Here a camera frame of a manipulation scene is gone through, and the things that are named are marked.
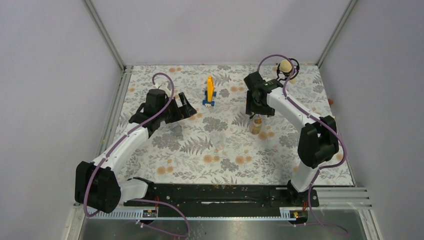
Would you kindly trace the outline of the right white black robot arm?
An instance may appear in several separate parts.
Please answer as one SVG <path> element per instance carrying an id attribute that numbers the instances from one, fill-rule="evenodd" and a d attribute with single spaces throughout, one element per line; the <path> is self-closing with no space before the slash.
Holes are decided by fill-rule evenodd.
<path id="1" fill-rule="evenodd" d="M 244 78 L 247 87 L 246 114 L 274 116 L 281 114 L 298 132 L 297 154 L 300 159 L 297 173 L 289 181 L 287 201 L 293 206 L 306 199 L 306 190 L 318 169 L 339 152 L 335 119 L 308 110 L 291 96 L 281 80 L 265 81 L 258 71 Z"/>

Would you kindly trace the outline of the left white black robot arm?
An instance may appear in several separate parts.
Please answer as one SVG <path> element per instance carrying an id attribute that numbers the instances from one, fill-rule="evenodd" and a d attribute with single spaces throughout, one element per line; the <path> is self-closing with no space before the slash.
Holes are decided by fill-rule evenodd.
<path id="1" fill-rule="evenodd" d="M 91 162 L 82 161 L 75 171 L 74 199 L 80 204 L 111 213 L 119 204 L 137 199 L 148 206 L 155 200 L 149 181 L 135 177 L 118 181 L 117 174 L 132 154 L 146 142 L 161 124 L 190 118 L 197 111 L 183 92 L 181 105 L 162 89 L 150 89 L 126 126 L 123 134 Z"/>

